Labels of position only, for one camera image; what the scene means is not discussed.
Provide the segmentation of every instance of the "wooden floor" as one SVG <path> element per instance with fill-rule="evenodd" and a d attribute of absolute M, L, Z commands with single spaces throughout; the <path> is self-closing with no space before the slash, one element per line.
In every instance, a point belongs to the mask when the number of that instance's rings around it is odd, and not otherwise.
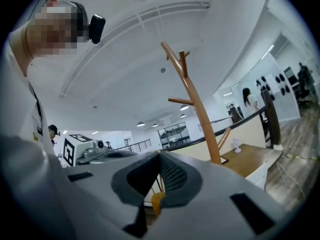
<path fill-rule="evenodd" d="M 314 101 L 308 108 L 300 110 L 301 118 L 280 123 L 283 156 L 317 157 L 318 112 L 318 104 Z M 307 197 L 320 172 L 320 160 L 281 157 L 278 162 L 286 173 L 300 185 Z M 287 184 L 290 199 L 276 164 L 268 171 L 265 190 L 287 211 L 290 211 L 301 204 L 304 197 L 299 187 L 283 171 L 281 173 Z"/>

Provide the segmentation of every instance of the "black handrail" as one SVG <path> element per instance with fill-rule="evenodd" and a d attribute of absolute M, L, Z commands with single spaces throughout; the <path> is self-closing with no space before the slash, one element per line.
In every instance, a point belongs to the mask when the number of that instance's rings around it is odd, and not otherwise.
<path fill-rule="evenodd" d="M 264 107 L 260 108 L 257 112 L 255 112 L 252 115 L 250 115 L 249 117 L 244 118 L 244 119 L 234 123 L 233 125 L 229 126 L 229 128 L 231 128 L 231 130 L 234 129 L 234 128 L 237 128 L 237 127 L 243 125 L 244 123 L 248 122 L 252 118 L 256 117 L 257 115 L 262 114 L 263 112 L 265 112 L 265 110 L 266 110 L 266 107 L 264 106 Z M 219 135 L 224 134 L 225 131 L 226 131 L 226 128 L 218 130 L 217 132 L 214 133 L 214 135 L 217 137 Z M 205 140 L 206 140 L 205 137 L 201 137 L 201 138 L 198 138 L 196 140 L 193 140 L 193 141 L 190 141 L 190 142 L 187 142 L 187 143 L 184 143 L 184 144 L 180 144 L 180 145 L 177 145 L 177 146 L 164 148 L 163 150 L 164 151 L 179 150 L 179 149 L 186 148 L 186 147 L 189 147 L 189 146 L 194 145 L 194 144 L 198 144 L 200 142 L 204 142 Z"/>
<path fill-rule="evenodd" d="M 230 115 L 230 116 L 228 116 L 228 117 L 226 117 L 226 118 L 219 119 L 219 120 L 211 121 L 210 124 L 213 125 L 213 124 L 216 124 L 216 123 L 221 122 L 221 121 L 223 121 L 223 120 L 226 120 L 226 119 L 228 119 L 228 118 L 232 118 L 232 115 Z M 203 132 L 202 127 L 201 127 L 201 124 L 198 124 L 198 127 L 199 127 L 199 129 L 200 129 L 200 132 Z"/>
<path fill-rule="evenodd" d="M 123 146 L 123 147 L 119 147 L 114 149 L 116 150 L 123 150 L 123 151 L 131 151 L 131 152 L 135 152 L 135 153 L 140 153 L 143 150 L 146 150 L 147 148 L 151 147 L 151 141 L 150 139 L 146 139 L 144 141 L 141 142 L 137 142 L 128 146 Z"/>

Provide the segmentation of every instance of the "glass partition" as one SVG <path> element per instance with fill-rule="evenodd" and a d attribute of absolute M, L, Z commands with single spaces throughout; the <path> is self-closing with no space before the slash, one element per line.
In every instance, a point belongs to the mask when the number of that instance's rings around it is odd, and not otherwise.
<path fill-rule="evenodd" d="M 269 91 L 273 97 L 273 104 L 278 120 L 285 121 L 300 117 L 294 92 L 287 77 L 280 80 L 280 70 L 274 57 L 268 52 L 236 85 L 231 86 L 245 118 L 251 115 L 251 111 L 245 106 L 242 91 L 249 88 L 255 96 L 258 107 L 265 103 L 261 96 L 261 89 Z"/>
<path fill-rule="evenodd" d="M 185 122 L 158 130 L 158 133 L 164 149 L 191 141 Z"/>
<path fill-rule="evenodd" d="M 218 91 L 218 94 L 221 96 L 222 101 L 225 105 L 225 108 L 228 111 L 229 116 L 232 115 L 231 113 L 231 108 L 235 108 L 235 111 L 238 113 L 239 117 L 242 119 L 244 118 L 243 113 L 242 113 L 242 108 L 239 105 L 238 98 L 234 94 L 233 90 L 231 87 L 224 88 L 222 90 Z"/>

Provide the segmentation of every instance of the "wooden desk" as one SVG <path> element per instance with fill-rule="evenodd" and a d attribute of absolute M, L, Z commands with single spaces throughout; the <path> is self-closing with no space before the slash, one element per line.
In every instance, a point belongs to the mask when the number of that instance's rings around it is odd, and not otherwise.
<path fill-rule="evenodd" d="M 262 166 L 265 159 L 269 169 L 283 153 L 282 151 L 247 144 L 242 144 L 239 147 L 241 153 L 237 154 L 233 149 L 221 156 L 229 160 L 223 166 L 235 171 L 244 178 Z"/>

